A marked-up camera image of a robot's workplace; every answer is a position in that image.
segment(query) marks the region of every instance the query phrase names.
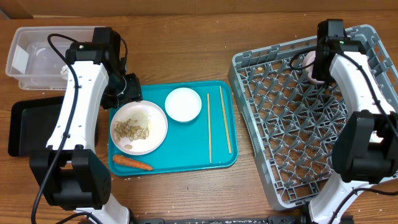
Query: black plate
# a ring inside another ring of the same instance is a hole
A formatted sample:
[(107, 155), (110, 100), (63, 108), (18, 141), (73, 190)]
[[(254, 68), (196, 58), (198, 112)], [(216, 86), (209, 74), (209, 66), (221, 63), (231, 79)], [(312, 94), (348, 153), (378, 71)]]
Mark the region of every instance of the black plate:
[(10, 156), (29, 156), (45, 149), (60, 114), (63, 96), (20, 101), (12, 106), (8, 140)]

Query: carrot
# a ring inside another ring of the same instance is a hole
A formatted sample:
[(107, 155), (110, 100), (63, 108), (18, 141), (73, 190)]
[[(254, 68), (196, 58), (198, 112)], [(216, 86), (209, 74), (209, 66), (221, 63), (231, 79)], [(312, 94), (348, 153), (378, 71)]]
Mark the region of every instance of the carrot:
[(122, 155), (114, 155), (113, 162), (116, 164), (119, 164), (119, 165), (134, 167), (134, 168), (143, 169), (143, 170), (154, 170), (154, 168), (148, 164), (145, 164), (145, 163), (139, 162), (139, 161), (135, 161), (134, 159), (130, 159), (130, 158), (124, 157)]

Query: dish rack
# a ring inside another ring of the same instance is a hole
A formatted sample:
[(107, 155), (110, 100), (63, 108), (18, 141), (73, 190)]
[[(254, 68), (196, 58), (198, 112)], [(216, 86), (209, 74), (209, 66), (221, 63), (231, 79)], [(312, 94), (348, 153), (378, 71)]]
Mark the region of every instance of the dish rack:
[[(364, 45), (379, 89), (398, 111), (398, 73), (378, 34), (369, 25), (346, 32)], [(312, 36), (236, 54), (228, 73), (268, 203), (275, 210), (299, 207), (321, 191), (333, 170), (331, 150), (346, 122), (337, 85), (313, 85), (306, 71), (289, 67), (295, 54), (316, 43)]]

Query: chopstick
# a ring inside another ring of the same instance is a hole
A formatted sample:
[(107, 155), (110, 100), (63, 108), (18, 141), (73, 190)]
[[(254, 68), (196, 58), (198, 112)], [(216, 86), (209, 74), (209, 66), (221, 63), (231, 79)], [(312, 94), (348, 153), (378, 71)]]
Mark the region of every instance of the chopstick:
[(223, 91), (221, 90), (220, 86), (220, 95), (221, 95), (221, 105), (223, 105), (223, 114), (224, 114), (224, 124), (225, 124), (225, 133), (226, 133), (226, 140), (228, 142), (228, 151), (231, 154), (231, 143), (229, 141), (229, 131), (228, 131), (228, 124), (226, 122), (226, 115), (225, 115), (225, 106), (224, 106), (224, 98), (223, 98)]
[(207, 93), (207, 115), (209, 120), (209, 157), (211, 163), (211, 126), (210, 126), (210, 96)]

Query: wooden table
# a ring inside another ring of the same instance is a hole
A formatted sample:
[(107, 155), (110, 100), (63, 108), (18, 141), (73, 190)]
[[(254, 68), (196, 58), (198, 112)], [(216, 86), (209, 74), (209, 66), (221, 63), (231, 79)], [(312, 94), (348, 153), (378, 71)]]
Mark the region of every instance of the wooden table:
[[(234, 54), (316, 34), (317, 23), (342, 18), (345, 26), (370, 24), (398, 65), (398, 12), (300, 12), (218, 16), (141, 16), (0, 21), (0, 223), (28, 223), (39, 189), (29, 158), (7, 153), (11, 106), (21, 100), (61, 95), (23, 91), (5, 74), (10, 44), (22, 26), (111, 26), (129, 47), (129, 70), (142, 85), (223, 80)], [(239, 158), (228, 169), (132, 177), (113, 176), (112, 193), (138, 218), (238, 218), (282, 214), (267, 203), (243, 118), (234, 106)], [(107, 164), (108, 112), (100, 109), (97, 156)], [(386, 191), (398, 182), (376, 187)], [(398, 222), (398, 197), (363, 193), (347, 211), (356, 223)], [(42, 198), (37, 219), (54, 223), (72, 212), (50, 207)]]

